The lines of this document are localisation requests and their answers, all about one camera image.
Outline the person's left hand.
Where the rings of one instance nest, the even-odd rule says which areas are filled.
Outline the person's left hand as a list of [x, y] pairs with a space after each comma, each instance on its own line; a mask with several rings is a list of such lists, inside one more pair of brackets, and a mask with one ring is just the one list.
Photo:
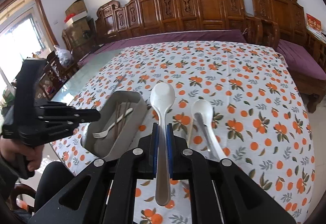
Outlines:
[[40, 168], [43, 159], [44, 145], [30, 148], [20, 141], [1, 137], [1, 156], [9, 163], [14, 163], [16, 155], [21, 154], [29, 161], [27, 168], [30, 172]]

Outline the person's left forearm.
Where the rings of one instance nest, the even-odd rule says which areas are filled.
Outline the person's left forearm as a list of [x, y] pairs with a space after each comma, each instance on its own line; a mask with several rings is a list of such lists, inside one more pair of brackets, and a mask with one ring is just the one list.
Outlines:
[[20, 223], [6, 203], [17, 179], [17, 168], [1, 156], [1, 223]]

